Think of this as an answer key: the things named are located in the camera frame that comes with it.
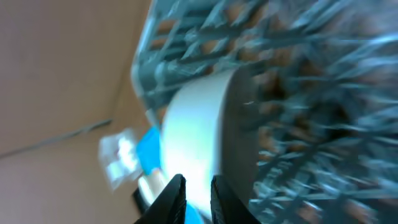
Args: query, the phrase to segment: blue object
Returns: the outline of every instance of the blue object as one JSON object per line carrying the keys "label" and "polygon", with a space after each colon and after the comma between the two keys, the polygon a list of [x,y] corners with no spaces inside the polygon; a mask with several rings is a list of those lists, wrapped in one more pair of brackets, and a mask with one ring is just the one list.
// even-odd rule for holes
{"label": "blue object", "polygon": [[[145,175],[160,169],[160,133],[157,128],[146,132],[137,144],[136,153]],[[185,224],[203,224],[200,214],[189,203],[185,210]]]}
{"label": "blue object", "polygon": [[157,128],[150,128],[138,142],[136,153],[145,175],[160,168],[160,134]]}

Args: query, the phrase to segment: cardboard wall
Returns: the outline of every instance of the cardboard wall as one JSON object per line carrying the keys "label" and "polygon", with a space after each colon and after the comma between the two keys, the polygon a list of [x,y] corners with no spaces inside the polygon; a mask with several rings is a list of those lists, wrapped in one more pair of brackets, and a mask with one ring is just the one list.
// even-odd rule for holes
{"label": "cardboard wall", "polygon": [[110,119],[147,0],[0,0],[0,154]]}
{"label": "cardboard wall", "polygon": [[[142,16],[140,21],[136,21],[136,29],[142,30],[146,21],[148,9],[151,1],[146,1],[142,4]],[[133,47],[134,53],[140,36],[135,35],[133,42],[136,45]],[[150,128],[150,124],[145,116],[146,109],[143,103],[137,97],[131,84],[131,69],[126,67],[121,76],[120,92],[115,100],[113,111],[113,120],[110,130],[114,133],[122,131],[124,128],[132,128],[138,138],[141,138]]]}
{"label": "cardboard wall", "polygon": [[0,161],[0,223],[127,224],[139,218],[131,194],[112,194],[97,160],[108,127]]}

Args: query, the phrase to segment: plastic bag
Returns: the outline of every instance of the plastic bag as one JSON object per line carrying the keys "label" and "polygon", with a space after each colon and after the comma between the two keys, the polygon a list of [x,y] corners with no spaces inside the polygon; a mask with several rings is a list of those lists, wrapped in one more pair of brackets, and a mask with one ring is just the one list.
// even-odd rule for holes
{"label": "plastic bag", "polygon": [[142,168],[136,154],[136,145],[132,129],[101,138],[98,159],[112,190],[141,175]]}

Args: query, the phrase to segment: brown cardboard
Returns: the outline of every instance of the brown cardboard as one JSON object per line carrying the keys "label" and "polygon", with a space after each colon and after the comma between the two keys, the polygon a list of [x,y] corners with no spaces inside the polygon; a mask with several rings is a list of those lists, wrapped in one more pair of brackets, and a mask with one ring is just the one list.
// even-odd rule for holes
{"label": "brown cardboard", "polygon": [[[141,17],[136,21],[136,30],[142,30],[147,17],[147,12],[150,7],[150,1],[144,2],[141,7]],[[134,47],[130,55],[130,62],[133,61],[140,36],[135,35],[133,38]],[[141,138],[145,132],[150,128],[150,124],[145,116],[145,107],[132,88],[131,81],[131,66],[130,64],[124,68],[122,75],[122,82],[120,92],[114,107],[113,122],[110,130],[113,133],[118,133],[124,128],[132,128],[137,138]]]}
{"label": "brown cardboard", "polygon": [[112,118],[149,2],[0,1],[0,154]]}
{"label": "brown cardboard", "polygon": [[137,184],[112,194],[97,159],[107,130],[0,160],[0,223],[134,223]]}

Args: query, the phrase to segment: wire rack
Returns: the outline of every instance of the wire rack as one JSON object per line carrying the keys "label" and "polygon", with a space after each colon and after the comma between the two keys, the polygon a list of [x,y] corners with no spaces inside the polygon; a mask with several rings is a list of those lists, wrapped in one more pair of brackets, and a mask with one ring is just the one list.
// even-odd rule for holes
{"label": "wire rack", "polygon": [[259,87],[258,119],[242,127],[258,131],[262,147],[253,215],[396,223],[398,32],[367,9],[389,4],[156,1],[133,84],[160,125],[157,111],[186,82],[245,66]]}

